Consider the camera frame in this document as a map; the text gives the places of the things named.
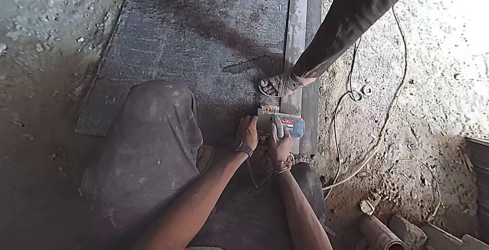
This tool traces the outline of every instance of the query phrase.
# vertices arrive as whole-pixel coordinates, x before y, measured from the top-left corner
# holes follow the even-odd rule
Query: knee
[[[161,119],[175,107],[192,106],[193,95],[182,83],[153,80],[133,86],[123,110],[140,120]]]
[[[128,97],[137,99],[173,99],[180,94],[191,93],[187,85],[183,83],[152,80],[132,86]]]
[[[309,163],[301,162],[294,165],[290,172],[301,187],[302,191],[313,191],[314,187],[321,186],[321,180],[316,173],[316,169]]]

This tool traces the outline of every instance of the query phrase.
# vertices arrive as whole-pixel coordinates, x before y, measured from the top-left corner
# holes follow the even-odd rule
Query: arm
[[[287,129],[284,130],[284,138],[279,140],[274,125],[268,142],[268,151],[273,165],[280,165],[282,161],[286,161],[292,148],[292,139]],[[332,250],[333,248],[326,232],[292,173],[285,171],[278,174],[277,179],[295,248]]]
[[[241,118],[237,137],[255,149],[258,144],[257,116]],[[183,250],[197,235],[238,167],[248,158],[234,152],[198,178],[172,204],[166,215],[138,245],[144,250]]]

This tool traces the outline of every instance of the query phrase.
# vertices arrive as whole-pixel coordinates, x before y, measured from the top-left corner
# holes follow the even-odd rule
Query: dusty floor
[[[0,0],[2,248],[71,248],[87,229],[78,186],[102,139],[72,130],[122,1]]]
[[[84,168],[103,143],[72,131],[78,104],[123,0],[0,0],[0,241],[11,249],[77,248],[89,221],[78,195]],[[486,0],[401,0],[397,7],[409,47],[409,79],[386,143],[357,177],[329,200],[331,227],[342,248],[359,236],[358,201],[377,190],[380,217],[392,211],[413,222],[433,210],[430,165],[442,206],[434,222],[455,235],[475,234],[475,187],[463,136],[489,134],[489,35]],[[323,15],[332,0],[324,0]],[[346,91],[349,50],[321,81],[320,147],[311,161],[326,180],[336,171],[332,115]],[[392,12],[363,37],[352,84],[375,93],[346,99],[338,116],[345,168],[354,171],[373,146],[402,76],[402,41]]]
[[[323,15],[332,0],[323,0]],[[429,220],[437,195],[430,166],[440,183],[442,205],[434,222],[454,235],[475,234],[476,188],[464,154],[464,136],[489,135],[489,45],[485,42],[486,0],[401,0],[397,11],[406,32],[409,77],[398,110],[388,125],[385,144],[365,169],[333,190],[328,199],[332,227],[344,232],[342,245],[357,238],[358,202],[377,191],[382,196],[378,215],[392,212],[412,222]],[[392,11],[363,36],[352,74],[359,91],[370,85],[375,93],[355,103],[347,98],[338,114],[340,151],[345,167],[340,180],[356,170],[374,146],[387,108],[399,85],[404,50]],[[322,78],[320,87],[320,147],[315,166],[329,181],[337,170],[332,128],[333,112],[347,90],[352,48]]]

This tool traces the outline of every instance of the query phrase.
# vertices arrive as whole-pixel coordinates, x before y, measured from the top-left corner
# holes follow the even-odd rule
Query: dark trousers
[[[333,0],[314,39],[297,60],[294,73],[320,77],[398,0]]]
[[[88,248],[131,248],[181,191],[199,182],[202,135],[195,112],[185,85],[150,81],[132,87],[82,181],[95,214]],[[315,170],[300,163],[292,174],[324,224],[326,205]],[[293,249],[275,178],[255,189],[244,163],[190,246]]]

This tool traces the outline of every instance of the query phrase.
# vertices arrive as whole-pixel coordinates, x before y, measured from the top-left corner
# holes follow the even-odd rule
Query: sandal
[[[306,85],[302,84],[302,82],[293,72],[284,72],[280,75],[275,75],[269,78],[262,79],[260,81],[260,85],[258,85],[258,88],[263,95],[272,97],[283,97],[287,95],[287,88],[290,89],[292,92],[295,92],[296,90],[301,89],[305,86]],[[275,91],[272,92],[278,92],[278,95],[271,95],[267,92],[270,92],[272,88],[275,89]]]
[[[209,151],[210,154],[207,153],[208,155],[204,156],[205,151]],[[197,170],[200,174],[203,174],[210,168],[214,159],[214,152],[214,148],[209,145],[202,145],[197,151]]]

